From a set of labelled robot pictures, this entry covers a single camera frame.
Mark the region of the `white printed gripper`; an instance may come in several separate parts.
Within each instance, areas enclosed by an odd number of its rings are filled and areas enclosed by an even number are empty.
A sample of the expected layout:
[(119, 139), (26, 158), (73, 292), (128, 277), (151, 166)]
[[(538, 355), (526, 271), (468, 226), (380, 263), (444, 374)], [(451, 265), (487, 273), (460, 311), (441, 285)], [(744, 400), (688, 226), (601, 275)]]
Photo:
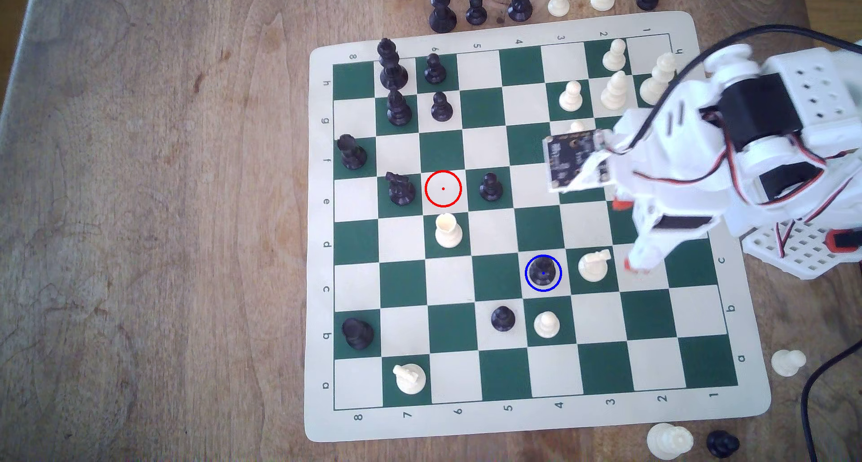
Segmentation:
[(635, 273), (660, 265), (677, 238), (699, 238), (736, 205), (736, 157), (721, 115), (674, 100), (628, 110), (605, 133), (615, 212), (632, 209), (638, 238), (624, 261)]

